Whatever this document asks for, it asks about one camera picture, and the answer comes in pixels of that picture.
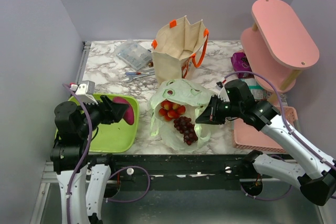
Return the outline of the magenta dragon fruit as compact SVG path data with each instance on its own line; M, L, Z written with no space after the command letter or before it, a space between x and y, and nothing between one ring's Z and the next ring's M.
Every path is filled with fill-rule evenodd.
M134 110L131 104L124 98L122 97L114 97L113 102L115 103L121 103L121 104L126 104L128 106L123 119L126 121L128 125L133 125L134 124Z

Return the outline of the green avocado print plastic bag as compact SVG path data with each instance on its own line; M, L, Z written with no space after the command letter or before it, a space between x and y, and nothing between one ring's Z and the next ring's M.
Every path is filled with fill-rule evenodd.
M204 112L214 94L213 91L185 79L162 82L157 92L149 99L150 135L159 135L164 143L175 151L191 153L202 148L211 138L213 128L209 125L197 124L195 120ZM167 117L159 115L159 110L165 101L185 106L184 116L190 118L190 123L195 126L196 141L188 145L183 140L182 134L173 126L173 122L168 122Z

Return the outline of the dark red grape bunch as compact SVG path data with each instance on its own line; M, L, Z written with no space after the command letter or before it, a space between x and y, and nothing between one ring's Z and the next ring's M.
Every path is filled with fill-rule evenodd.
M185 116L179 117L173 121L175 129L183 135L183 141L187 145L192 145L198 141L198 137L194 130L195 125L192 123L191 118Z

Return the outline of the red strawberry cluster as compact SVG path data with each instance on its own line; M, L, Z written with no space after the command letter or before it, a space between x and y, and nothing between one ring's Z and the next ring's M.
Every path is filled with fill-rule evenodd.
M184 105L164 100L160 103L158 115L165 121L170 122L172 120L178 119L180 116L184 115L185 112L186 107Z

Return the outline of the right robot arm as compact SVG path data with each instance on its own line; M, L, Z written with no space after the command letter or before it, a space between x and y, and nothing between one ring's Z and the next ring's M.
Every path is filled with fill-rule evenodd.
M318 149L292 127L268 101L257 102L247 83L236 79L221 89L228 99L213 95L208 106L196 118L197 124L220 125L227 118L239 118L256 131L273 139L296 164L272 158L260 151L252 151L241 165L249 178L257 174L271 176L298 188L313 204L324 206L335 193L335 159Z

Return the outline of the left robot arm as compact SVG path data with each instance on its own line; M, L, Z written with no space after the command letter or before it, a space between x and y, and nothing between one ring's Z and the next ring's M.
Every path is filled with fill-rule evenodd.
M117 170L111 155L88 160L93 131L122 120L133 125L133 108L122 97L102 95L94 104L63 102L54 114L57 133L50 159L60 188L62 222L102 223L106 183Z

